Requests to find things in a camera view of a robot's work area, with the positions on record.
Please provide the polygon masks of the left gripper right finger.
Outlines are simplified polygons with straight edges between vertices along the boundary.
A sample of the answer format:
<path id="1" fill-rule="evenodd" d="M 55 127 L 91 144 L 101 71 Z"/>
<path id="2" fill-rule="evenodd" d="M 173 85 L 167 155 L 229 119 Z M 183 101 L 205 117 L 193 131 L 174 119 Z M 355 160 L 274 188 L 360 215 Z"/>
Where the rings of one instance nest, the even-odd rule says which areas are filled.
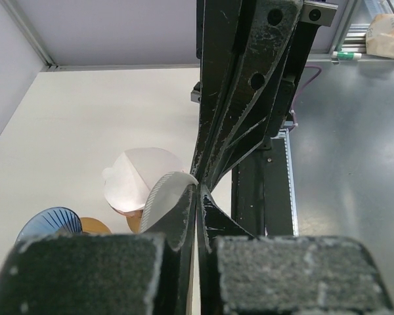
<path id="1" fill-rule="evenodd" d="M 340 236 L 253 236 L 196 193 L 202 314 L 392 314 L 374 259 Z"/>

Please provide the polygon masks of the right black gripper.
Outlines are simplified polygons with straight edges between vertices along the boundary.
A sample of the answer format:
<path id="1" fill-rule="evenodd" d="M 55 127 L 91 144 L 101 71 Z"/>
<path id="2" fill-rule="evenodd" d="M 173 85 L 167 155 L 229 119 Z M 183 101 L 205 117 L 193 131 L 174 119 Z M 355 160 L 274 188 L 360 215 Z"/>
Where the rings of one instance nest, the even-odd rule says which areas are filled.
<path id="1" fill-rule="evenodd" d="M 209 190 L 243 159 L 240 143 L 273 138 L 290 111 L 325 1 L 198 1 L 200 117 L 193 175 Z"/>

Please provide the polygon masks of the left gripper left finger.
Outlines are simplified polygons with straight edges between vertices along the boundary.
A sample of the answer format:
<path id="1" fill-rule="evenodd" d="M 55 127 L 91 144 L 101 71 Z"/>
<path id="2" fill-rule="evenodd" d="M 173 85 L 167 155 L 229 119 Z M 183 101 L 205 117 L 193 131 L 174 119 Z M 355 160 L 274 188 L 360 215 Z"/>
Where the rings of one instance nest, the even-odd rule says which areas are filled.
<path id="1" fill-rule="evenodd" d="M 0 271 L 0 314 L 190 314 L 196 186 L 140 234 L 36 236 Z"/>

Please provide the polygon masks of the white paper coffee filter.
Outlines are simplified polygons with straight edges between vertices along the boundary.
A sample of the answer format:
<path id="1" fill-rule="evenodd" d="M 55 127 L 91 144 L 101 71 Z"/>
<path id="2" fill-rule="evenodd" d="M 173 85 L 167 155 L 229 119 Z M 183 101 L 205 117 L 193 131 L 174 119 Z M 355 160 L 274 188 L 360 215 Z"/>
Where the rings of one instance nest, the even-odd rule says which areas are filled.
<path id="1" fill-rule="evenodd" d="M 165 174 L 185 171 L 184 163 L 161 148 L 134 148 L 102 171 L 104 197 L 114 210 L 143 209 L 151 189 Z"/>

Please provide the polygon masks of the blue glass dripper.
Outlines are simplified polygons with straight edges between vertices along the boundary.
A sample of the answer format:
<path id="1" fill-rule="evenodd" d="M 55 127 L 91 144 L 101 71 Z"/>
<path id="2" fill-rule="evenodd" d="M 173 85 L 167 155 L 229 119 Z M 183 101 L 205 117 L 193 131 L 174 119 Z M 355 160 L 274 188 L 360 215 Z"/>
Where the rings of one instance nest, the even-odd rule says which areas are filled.
<path id="1" fill-rule="evenodd" d="M 19 232 L 15 244 L 34 236 L 51 234 L 80 234 L 80 217 L 67 207 L 51 207 L 34 215 Z"/>

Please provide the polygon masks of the pink glass dripper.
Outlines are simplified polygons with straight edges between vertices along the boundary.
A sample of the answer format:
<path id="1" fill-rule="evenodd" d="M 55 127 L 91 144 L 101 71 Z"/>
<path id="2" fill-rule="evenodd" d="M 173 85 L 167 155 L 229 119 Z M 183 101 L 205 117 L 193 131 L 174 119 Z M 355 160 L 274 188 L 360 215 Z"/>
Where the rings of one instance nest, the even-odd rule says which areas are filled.
<path id="1" fill-rule="evenodd" d="M 136 217 L 141 218 L 143 209 L 138 209 L 138 210 L 134 210 L 134 211 L 127 211 L 127 212 L 116 209 L 116 212 L 119 213 L 120 215 L 123 215 L 124 217 L 127 217 L 127 218 L 136 218 Z"/>

